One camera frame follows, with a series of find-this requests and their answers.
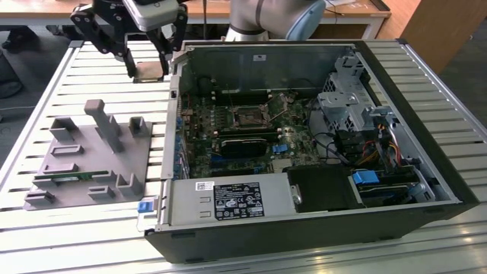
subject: blue latch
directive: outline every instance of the blue latch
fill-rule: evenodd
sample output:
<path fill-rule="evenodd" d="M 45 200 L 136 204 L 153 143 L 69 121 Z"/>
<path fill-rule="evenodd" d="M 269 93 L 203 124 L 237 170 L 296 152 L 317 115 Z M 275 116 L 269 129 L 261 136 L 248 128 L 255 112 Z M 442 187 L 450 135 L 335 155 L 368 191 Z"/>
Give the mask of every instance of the blue latch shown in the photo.
<path fill-rule="evenodd" d="M 153 211 L 153 201 L 140 201 L 137 206 L 139 213 L 149 213 Z"/>
<path fill-rule="evenodd" d="M 360 170 L 351 175 L 355 184 L 376 184 L 379 178 L 373 170 Z"/>
<path fill-rule="evenodd" d="M 279 146 L 272 146 L 272 153 L 281 153 L 288 150 L 288 145 L 281 144 Z"/>

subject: circuit board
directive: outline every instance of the circuit board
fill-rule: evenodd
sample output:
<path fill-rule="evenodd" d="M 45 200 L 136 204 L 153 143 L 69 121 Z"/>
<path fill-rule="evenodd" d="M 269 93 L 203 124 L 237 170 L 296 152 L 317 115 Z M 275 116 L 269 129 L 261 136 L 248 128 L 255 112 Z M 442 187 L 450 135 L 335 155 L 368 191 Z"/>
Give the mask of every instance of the circuit board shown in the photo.
<path fill-rule="evenodd" d="M 191 178 L 277 173 L 285 167 L 320 162 L 307 128 L 309 99 L 272 91 L 264 104 L 236 105 L 241 101 L 235 95 L 223 96 L 229 106 L 219 105 L 216 97 L 184 100 Z"/>

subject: slotted table surface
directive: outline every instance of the slotted table surface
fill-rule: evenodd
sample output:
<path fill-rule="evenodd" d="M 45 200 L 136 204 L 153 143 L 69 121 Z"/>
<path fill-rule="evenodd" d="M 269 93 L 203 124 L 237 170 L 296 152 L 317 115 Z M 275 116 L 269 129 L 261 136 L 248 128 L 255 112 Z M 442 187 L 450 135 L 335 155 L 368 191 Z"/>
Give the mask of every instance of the slotted table surface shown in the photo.
<path fill-rule="evenodd" d="M 153 122 L 145 196 L 159 193 L 169 77 L 132 84 L 121 62 L 89 44 L 68 49 L 12 153 L 0 170 L 0 273 L 444 273 L 487 267 L 486 129 L 408 46 L 368 41 L 412 108 L 482 204 L 399 240 L 353 244 L 203 264 L 172 265 L 136 229 L 137 203 L 24 211 L 24 196 L 49 147 L 56 117 L 93 124 L 88 99 L 103 99 L 121 123 Z M 136 62 L 157 61 L 148 42 L 132 42 Z M 372 85 L 379 100 L 387 104 Z"/>

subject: floor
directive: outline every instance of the floor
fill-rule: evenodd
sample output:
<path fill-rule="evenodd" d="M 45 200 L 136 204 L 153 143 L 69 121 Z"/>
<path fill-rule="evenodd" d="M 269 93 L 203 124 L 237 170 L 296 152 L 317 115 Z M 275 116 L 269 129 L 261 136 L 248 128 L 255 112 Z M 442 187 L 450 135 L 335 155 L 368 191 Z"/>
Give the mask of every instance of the floor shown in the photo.
<path fill-rule="evenodd" d="M 39 43 L 16 54 L 5 53 L 17 72 L 24 89 L 8 99 L 0 99 L 0 108 L 35 106 L 45 86 L 49 83 L 57 64 L 67 51 L 69 40 L 53 36 L 44 27 L 32 27 L 37 33 Z M 0 33 L 0 41 L 8 33 Z M 448 64 L 442 80 L 460 98 L 474 115 L 487 125 L 487 20 Z M 32 108 L 0 111 L 0 166 L 7 158 L 13 143 L 29 118 Z"/>

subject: warning label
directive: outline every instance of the warning label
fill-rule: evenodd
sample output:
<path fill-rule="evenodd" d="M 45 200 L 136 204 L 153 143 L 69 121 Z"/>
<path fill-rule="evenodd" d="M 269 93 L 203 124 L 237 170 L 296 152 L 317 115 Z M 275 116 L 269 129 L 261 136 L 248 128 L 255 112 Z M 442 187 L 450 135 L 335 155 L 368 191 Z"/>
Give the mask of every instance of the warning label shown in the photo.
<path fill-rule="evenodd" d="M 264 216 L 259 183 L 213 186 L 215 218 L 219 221 Z"/>

